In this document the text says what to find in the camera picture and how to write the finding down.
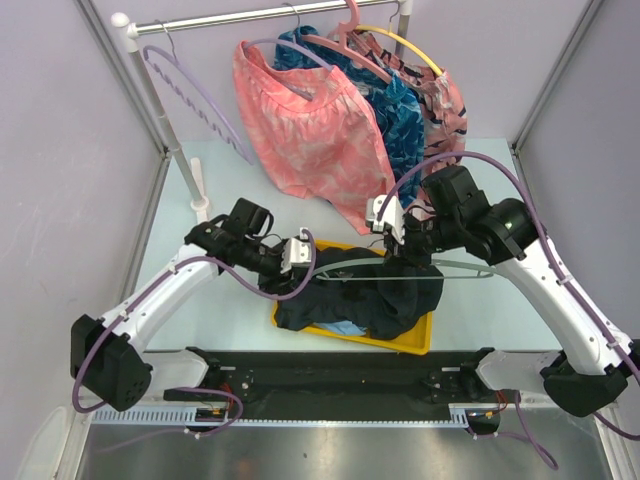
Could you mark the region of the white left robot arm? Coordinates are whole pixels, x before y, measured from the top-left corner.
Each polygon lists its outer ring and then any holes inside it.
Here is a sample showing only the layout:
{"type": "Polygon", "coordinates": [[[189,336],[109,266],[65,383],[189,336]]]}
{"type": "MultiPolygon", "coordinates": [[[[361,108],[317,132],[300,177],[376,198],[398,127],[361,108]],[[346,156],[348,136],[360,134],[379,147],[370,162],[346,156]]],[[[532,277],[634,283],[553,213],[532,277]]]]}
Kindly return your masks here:
{"type": "Polygon", "coordinates": [[[168,264],[144,287],[94,319],[84,314],[71,328],[72,405],[88,390],[100,406],[126,411],[150,393],[187,388],[197,398],[214,397],[221,376],[202,355],[184,349],[153,356],[147,348],[160,328],[197,290],[223,273],[236,277],[237,267],[256,273],[261,283],[240,283],[269,299],[290,298],[297,268],[312,265],[308,233],[265,244],[274,223],[271,212],[247,199],[193,227],[168,264]]]}

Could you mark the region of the green plastic hanger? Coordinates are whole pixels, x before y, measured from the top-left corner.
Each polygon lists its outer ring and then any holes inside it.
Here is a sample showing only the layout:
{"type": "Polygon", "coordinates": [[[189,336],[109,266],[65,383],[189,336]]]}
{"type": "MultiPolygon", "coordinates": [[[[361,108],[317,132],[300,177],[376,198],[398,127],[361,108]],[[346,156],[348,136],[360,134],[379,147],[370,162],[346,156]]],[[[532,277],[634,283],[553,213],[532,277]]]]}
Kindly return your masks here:
{"type": "Polygon", "coordinates": [[[331,263],[324,265],[322,267],[317,268],[312,277],[318,278],[323,281],[403,281],[403,280],[415,280],[415,281],[426,281],[426,280],[482,280],[488,279],[494,276],[500,276],[500,273],[495,269],[488,266],[482,266],[479,264],[471,264],[459,261],[452,260],[439,260],[436,259],[433,261],[433,265],[436,267],[445,267],[450,269],[457,270],[465,270],[467,272],[473,272],[473,275],[419,275],[419,276],[409,276],[409,275],[396,275],[396,276],[364,276],[364,277],[354,277],[354,276],[331,276],[330,273],[334,271],[345,271],[349,268],[354,267],[364,267],[364,266],[379,266],[384,264],[383,258],[365,258],[365,259],[356,259],[356,260],[346,260],[336,263],[331,263]]]}

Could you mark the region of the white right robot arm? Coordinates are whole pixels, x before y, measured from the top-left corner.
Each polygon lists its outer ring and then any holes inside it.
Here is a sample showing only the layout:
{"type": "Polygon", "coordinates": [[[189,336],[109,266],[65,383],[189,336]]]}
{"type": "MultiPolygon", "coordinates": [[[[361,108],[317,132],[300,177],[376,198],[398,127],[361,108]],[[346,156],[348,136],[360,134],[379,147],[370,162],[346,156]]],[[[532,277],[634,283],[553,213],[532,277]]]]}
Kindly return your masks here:
{"type": "Polygon", "coordinates": [[[436,172],[422,187],[434,214],[426,220],[392,214],[394,252],[412,257],[464,248],[522,293],[561,346],[546,353],[488,350],[461,376],[463,393],[473,401],[496,390],[545,394],[576,417],[614,402],[639,367],[639,344],[604,318],[563,268],[526,204],[513,198],[490,204],[463,166],[436,172]]]}

